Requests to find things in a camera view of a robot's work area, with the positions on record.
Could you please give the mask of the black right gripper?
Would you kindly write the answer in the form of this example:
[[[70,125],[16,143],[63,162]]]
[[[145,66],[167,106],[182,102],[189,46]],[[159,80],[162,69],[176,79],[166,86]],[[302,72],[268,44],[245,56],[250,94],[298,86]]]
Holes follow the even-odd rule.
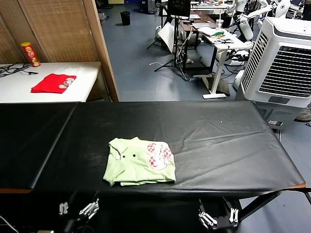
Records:
[[[239,210],[233,208],[233,205],[225,197],[223,197],[223,200],[229,215],[212,217],[205,211],[204,205],[199,199],[199,218],[204,224],[209,225],[208,229],[211,233],[220,233],[226,230],[233,230],[235,232],[240,224],[238,219]]]

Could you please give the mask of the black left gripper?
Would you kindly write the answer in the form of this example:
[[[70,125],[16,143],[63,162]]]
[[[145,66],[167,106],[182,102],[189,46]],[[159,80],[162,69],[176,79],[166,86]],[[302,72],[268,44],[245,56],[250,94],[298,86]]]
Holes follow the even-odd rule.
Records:
[[[69,205],[67,202],[59,204],[59,215],[68,214]],[[79,212],[78,218],[72,218],[65,220],[64,226],[62,227],[63,233],[73,233],[78,227],[83,226],[86,220],[90,220],[99,211],[99,198],[92,203],[89,203],[84,209]]]

